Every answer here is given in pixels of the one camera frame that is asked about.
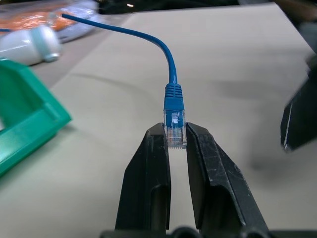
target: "table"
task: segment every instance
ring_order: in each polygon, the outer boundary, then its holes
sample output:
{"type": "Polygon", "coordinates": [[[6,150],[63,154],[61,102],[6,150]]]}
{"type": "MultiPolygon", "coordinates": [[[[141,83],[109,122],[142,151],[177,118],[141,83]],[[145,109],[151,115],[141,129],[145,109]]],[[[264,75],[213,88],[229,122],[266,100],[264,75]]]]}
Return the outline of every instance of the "table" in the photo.
{"type": "MultiPolygon", "coordinates": [[[[122,26],[170,47],[187,121],[207,128],[242,170],[269,228],[316,229],[316,142],[290,154],[279,142],[283,108],[312,52],[283,12],[274,4],[145,12],[122,26]]],[[[1,237],[113,229],[125,167],[146,129],[162,121],[167,74],[155,45],[111,33],[52,83],[73,121],[1,178],[1,237]]],[[[186,151],[169,156],[170,228],[194,226],[186,151]]]]}

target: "green plastic object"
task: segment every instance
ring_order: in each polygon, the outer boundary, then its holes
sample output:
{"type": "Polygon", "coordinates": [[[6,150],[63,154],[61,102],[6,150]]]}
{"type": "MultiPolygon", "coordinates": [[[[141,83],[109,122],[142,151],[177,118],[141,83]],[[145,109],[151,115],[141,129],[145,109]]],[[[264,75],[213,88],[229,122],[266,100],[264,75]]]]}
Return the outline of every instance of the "green plastic object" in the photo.
{"type": "Polygon", "coordinates": [[[31,69],[0,60],[0,175],[51,139],[71,117],[31,69]]]}

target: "blue ethernet cable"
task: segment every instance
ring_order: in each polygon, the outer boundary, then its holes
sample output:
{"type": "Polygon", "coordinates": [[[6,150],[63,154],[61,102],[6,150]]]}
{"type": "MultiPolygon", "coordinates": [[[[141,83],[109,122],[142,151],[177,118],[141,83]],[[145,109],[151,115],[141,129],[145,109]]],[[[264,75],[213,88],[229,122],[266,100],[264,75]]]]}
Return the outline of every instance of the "blue ethernet cable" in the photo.
{"type": "Polygon", "coordinates": [[[182,88],[177,83],[174,59],[167,45],[160,39],[139,31],[89,21],[68,14],[62,14],[62,17],[106,30],[137,36],[154,43],[163,50],[169,69],[169,83],[165,87],[164,98],[164,130],[167,143],[170,148],[186,148],[185,108],[182,88]]]}

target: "white plastic object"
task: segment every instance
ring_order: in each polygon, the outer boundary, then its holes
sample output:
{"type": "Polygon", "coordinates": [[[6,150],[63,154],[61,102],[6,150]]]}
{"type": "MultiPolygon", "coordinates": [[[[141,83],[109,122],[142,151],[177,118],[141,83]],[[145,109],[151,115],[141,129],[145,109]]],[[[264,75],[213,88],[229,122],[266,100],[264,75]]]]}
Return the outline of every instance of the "white plastic object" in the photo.
{"type": "Polygon", "coordinates": [[[10,32],[0,38],[0,57],[25,65],[55,61],[61,51],[55,31],[46,25],[10,32]]]}

